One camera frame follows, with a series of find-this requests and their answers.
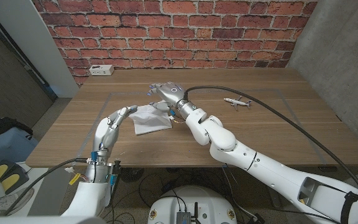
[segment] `wooden table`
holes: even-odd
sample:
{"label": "wooden table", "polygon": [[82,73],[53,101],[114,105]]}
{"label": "wooden table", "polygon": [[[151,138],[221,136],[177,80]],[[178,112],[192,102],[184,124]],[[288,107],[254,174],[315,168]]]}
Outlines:
{"label": "wooden table", "polygon": [[[129,105],[159,101],[147,96],[151,83],[180,83],[184,88],[221,85],[244,91],[275,108],[332,150],[345,164],[358,167],[358,139],[294,69],[247,68],[207,70],[116,70],[110,77],[89,77],[39,142],[26,163],[51,167],[74,157],[90,157],[94,131],[101,119]],[[197,107],[217,116],[247,146],[289,166],[335,165],[333,159],[278,116],[251,103],[236,111],[220,90],[189,93]],[[127,118],[110,162],[124,167],[219,167],[186,124],[136,136]]]}

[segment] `gray concrete wall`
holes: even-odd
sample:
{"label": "gray concrete wall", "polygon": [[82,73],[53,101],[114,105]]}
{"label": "gray concrete wall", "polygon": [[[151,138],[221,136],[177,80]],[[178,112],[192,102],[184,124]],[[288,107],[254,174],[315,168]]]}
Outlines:
{"label": "gray concrete wall", "polygon": [[320,0],[288,63],[358,137],[358,1]]}

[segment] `black band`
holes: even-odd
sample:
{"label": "black band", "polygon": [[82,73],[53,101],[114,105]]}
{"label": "black band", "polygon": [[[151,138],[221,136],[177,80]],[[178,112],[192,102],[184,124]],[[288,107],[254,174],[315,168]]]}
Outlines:
{"label": "black band", "polygon": [[353,203],[356,201],[358,201],[357,194],[355,194],[353,192],[349,192],[345,195],[345,203],[343,204],[342,212],[341,212],[341,223],[342,224],[348,224],[349,213],[351,212]]}

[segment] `red brick wall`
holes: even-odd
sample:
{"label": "red brick wall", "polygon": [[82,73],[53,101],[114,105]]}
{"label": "red brick wall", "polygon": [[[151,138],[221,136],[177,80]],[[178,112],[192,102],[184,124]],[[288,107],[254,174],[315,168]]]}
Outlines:
{"label": "red brick wall", "polygon": [[316,0],[33,0],[78,84],[116,68],[285,67]]}

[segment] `robot finger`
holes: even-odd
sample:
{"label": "robot finger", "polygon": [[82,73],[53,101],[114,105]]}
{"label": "robot finger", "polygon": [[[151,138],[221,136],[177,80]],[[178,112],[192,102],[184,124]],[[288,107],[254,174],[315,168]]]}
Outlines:
{"label": "robot finger", "polygon": [[160,102],[160,103],[150,103],[155,109],[162,111],[162,112],[169,112],[170,111],[170,104],[167,102]]}

